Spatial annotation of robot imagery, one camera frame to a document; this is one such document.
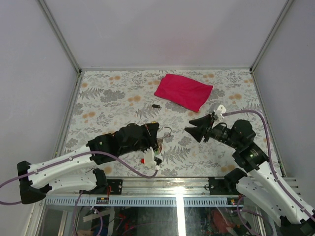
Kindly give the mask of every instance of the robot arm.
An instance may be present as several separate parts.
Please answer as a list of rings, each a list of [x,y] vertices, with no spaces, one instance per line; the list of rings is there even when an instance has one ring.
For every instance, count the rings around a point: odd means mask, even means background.
[[[223,144],[235,149],[233,158],[246,173],[258,180],[267,192],[256,186],[245,172],[235,169],[228,173],[224,179],[227,186],[234,185],[236,189],[248,196],[259,207],[267,212],[274,221],[281,226],[283,232],[290,231],[290,235],[310,235],[306,232],[315,233],[314,221],[300,209],[300,207],[280,188],[282,184],[285,189],[297,199],[308,212],[314,209],[298,196],[292,188],[278,176],[276,180],[267,155],[253,142],[255,132],[247,120],[237,120],[229,129],[225,123],[219,123],[213,127],[218,116],[213,112],[205,117],[191,120],[189,123],[196,126],[185,128],[198,142],[204,138],[207,142],[213,138]]]
[[[97,136],[95,139],[88,141],[86,145],[58,158],[38,164],[31,164],[27,161],[18,163],[19,176],[35,172],[33,175],[20,179],[22,203],[30,204],[40,201],[45,198],[48,192],[91,191],[106,188],[106,176],[104,171],[100,169],[95,169],[92,173],[86,175],[66,176],[72,171],[114,160],[109,156],[85,154],[86,152],[102,151],[119,157],[120,155],[140,150],[146,154],[145,165],[150,164],[151,168],[155,167],[157,169],[162,162],[154,157],[154,151],[158,149],[158,127],[159,123],[148,123],[142,126],[131,123],[114,134]],[[82,156],[75,159],[72,158],[80,154]]]

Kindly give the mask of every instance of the folded red fabric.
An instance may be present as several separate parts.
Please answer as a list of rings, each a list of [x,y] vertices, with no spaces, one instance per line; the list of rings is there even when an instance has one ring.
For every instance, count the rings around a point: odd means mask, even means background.
[[[205,85],[182,75],[167,74],[154,93],[183,107],[199,112],[210,96],[212,85]]]

